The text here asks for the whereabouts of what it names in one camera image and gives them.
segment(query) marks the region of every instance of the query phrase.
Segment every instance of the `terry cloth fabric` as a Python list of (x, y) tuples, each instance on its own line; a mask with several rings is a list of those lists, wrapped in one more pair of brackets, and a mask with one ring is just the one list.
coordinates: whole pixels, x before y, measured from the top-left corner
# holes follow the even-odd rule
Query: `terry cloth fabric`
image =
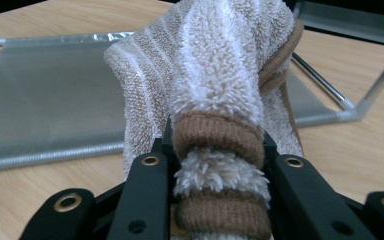
[(126, 177), (170, 113), (175, 219), (192, 238), (270, 236), (263, 134), (303, 155), (285, 83), (301, 33), (281, 0), (183, 0), (105, 52), (124, 88)]

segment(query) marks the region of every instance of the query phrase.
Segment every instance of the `wooden table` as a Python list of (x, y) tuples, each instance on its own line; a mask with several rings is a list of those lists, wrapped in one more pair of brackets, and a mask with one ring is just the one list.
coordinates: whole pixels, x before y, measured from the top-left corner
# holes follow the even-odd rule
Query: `wooden table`
[[(170, 6), (156, 0), (49, 0), (0, 14), (0, 38), (134, 31)], [(384, 69), (384, 46), (331, 35), (305, 31), (296, 52), (353, 101)], [(306, 158), (337, 192), (364, 202), (369, 192), (384, 191), (384, 92), (362, 121), (299, 133)], [(86, 188), (99, 195), (119, 184), (122, 165), (122, 155), (108, 155), (0, 171), (0, 239), (17, 239), (60, 190)]]

